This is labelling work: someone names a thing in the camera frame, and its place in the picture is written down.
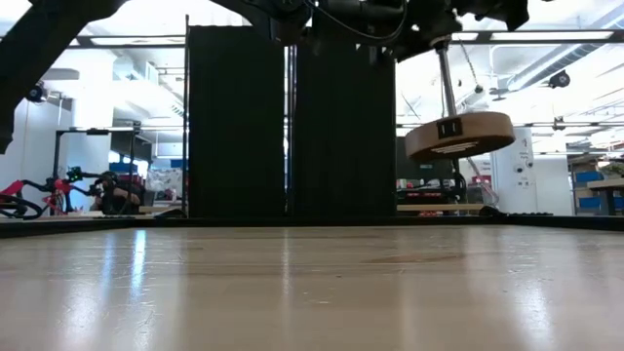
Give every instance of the wooden table surface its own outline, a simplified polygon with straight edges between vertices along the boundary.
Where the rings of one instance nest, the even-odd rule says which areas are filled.
[[[128,229],[0,241],[0,349],[624,350],[624,236]]]

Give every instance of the blue box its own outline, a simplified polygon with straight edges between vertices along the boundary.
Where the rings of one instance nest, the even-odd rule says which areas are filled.
[[[576,174],[576,182],[588,182],[588,181],[596,181],[603,180],[605,177],[602,173],[591,171],[591,172],[579,172]]]
[[[580,209],[599,209],[601,207],[601,198],[599,197],[579,198],[578,207]]]

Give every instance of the ceiling light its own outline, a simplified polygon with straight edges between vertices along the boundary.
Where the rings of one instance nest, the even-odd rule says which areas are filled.
[[[535,32],[500,32],[491,35],[493,41],[506,40],[602,40],[613,34],[611,30],[571,30],[571,31],[535,31]]]
[[[178,45],[184,44],[183,35],[172,35],[164,37],[112,37],[112,38],[91,38],[96,45]]]
[[[452,33],[451,38],[452,40],[475,41],[477,40],[477,36],[479,36],[479,33],[459,32],[459,33]]]

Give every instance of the wooden puck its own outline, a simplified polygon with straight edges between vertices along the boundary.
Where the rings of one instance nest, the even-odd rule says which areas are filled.
[[[415,161],[463,158],[503,148],[516,140],[508,115],[472,112],[429,122],[406,135]]]

